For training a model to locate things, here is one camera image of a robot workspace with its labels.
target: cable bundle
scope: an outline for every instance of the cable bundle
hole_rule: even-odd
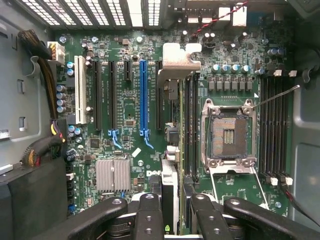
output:
[[[52,59],[52,53],[46,45],[39,40],[34,30],[20,31],[18,37],[27,51],[32,56],[38,56],[38,64],[44,78],[45,90],[48,99],[50,116],[52,119],[57,119],[57,102],[56,102],[56,88],[55,79],[48,63]]]

